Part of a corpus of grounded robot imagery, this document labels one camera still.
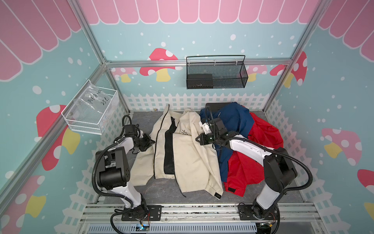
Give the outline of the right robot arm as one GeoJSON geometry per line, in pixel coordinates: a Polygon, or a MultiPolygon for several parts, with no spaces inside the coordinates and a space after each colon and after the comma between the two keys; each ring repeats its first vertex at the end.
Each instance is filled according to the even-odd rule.
{"type": "Polygon", "coordinates": [[[297,170],[283,148],[267,148],[242,136],[238,132],[228,131],[220,118],[199,122],[203,129],[195,140],[200,145],[217,144],[226,147],[256,161],[264,169],[265,186],[253,201],[248,214],[257,220],[266,219],[274,212],[278,201],[283,197],[286,187],[297,177],[297,170]]]}

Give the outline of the cream beige jacket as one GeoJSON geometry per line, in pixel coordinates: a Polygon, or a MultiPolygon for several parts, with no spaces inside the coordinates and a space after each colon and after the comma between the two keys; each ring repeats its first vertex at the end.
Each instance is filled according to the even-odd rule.
{"type": "Polygon", "coordinates": [[[200,120],[191,109],[178,113],[167,105],[150,134],[155,143],[136,156],[131,168],[133,186],[144,186],[152,177],[174,179],[182,194],[206,191],[220,199],[224,189],[217,152],[211,144],[196,141],[204,133],[200,120]]]}

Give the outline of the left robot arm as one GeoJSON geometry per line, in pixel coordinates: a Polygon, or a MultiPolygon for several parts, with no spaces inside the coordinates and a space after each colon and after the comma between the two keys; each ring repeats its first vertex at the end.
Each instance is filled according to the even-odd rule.
{"type": "Polygon", "coordinates": [[[145,199],[130,183],[131,170],[127,153],[135,148],[146,151],[155,142],[140,129],[139,125],[122,126],[122,131],[114,143],[95,154],[92,184],[95,192],[104,197],[120,198],[125,204],[121,215],[143,220],[149,215],[145,199]]]}

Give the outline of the navy blue jacket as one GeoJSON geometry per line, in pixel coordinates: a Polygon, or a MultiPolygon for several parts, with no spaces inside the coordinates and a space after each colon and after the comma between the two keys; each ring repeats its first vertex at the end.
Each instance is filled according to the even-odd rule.
{"type": "MultiPolygon", "coordinates": [[[[229,103],[218,111],[214,111],[212,106],[209,106],[212,111],[212,116],[216,119],[222,120],[225,128],[230,131],[235,131],[245,137],[249,135],[250,130],[254,124],[254,119],[249,110],[236,102],[229,103]]],[[[227,182],[228,178],[228,161],[233,154],[233,150],[226,147],[214,145],[219,162],[220,175],[222,182],[227,182]]]]}

